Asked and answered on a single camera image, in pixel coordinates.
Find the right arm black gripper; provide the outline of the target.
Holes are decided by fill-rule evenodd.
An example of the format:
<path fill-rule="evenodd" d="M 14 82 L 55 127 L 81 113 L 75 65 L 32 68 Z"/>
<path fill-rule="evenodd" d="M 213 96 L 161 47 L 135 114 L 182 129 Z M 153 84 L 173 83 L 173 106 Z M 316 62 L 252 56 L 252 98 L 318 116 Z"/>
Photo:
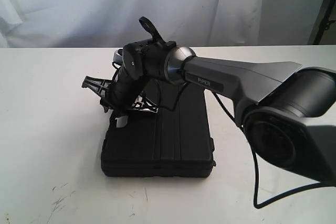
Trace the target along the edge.
<path fill-rule="evenodd" d="M 132 42 L 114 52 L 113 61 L 120 65 L 112 80 L 86 76 L 82 88 L 88 88 L 100 98 L 108 100 L 113 109 L 158 113 L 158 105 L 145 93 L 144 67 L 141 49 L 144 41 Z"/>

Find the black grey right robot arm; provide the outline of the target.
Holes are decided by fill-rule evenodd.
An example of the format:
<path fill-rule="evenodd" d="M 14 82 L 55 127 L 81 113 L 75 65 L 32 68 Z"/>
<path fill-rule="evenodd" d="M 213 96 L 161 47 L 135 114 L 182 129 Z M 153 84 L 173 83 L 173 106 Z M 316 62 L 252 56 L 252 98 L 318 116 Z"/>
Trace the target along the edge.
<path fill-rule="evenodd" d="M 198 57 L 188 47 L 153 39 L 116 51 L 112 79 L 85 77 L 105 109 L 133 108 L 152 79 L 196 84 L 234 105 L 234 122 L 262 159 L 317 182 L 335 185 L 335 71 L 287 62 L 252 63 Z"/>

